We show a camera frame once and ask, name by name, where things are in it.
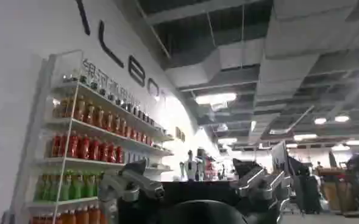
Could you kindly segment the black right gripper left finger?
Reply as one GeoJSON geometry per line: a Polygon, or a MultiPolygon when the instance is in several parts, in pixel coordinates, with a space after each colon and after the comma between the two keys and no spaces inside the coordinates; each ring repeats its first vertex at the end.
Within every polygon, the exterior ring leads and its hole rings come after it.
{"type": "Polygon", "coordinates": [[[119,199],[136,202],[140,193],[152,200],[160,201],[164,198],[163,185],[144,176],[145,170],[146,160],[142,159],[126,164],[119,171],[106,170],[103,173],[98,185],[98,201],[107,223],[117,222],[116,202],[119,199]]]}

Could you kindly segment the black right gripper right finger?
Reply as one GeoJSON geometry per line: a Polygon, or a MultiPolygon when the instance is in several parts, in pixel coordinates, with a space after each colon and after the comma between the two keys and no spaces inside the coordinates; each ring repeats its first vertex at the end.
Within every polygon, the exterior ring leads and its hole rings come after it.
{"type": "Polygon", "coordinates": [[[291,177],[284,171],[269,174],[255,161],[232,160],[238,179],[232,189],[240,198],[236,206],[249,224],[278,224],[290,202],[291,177]]]}

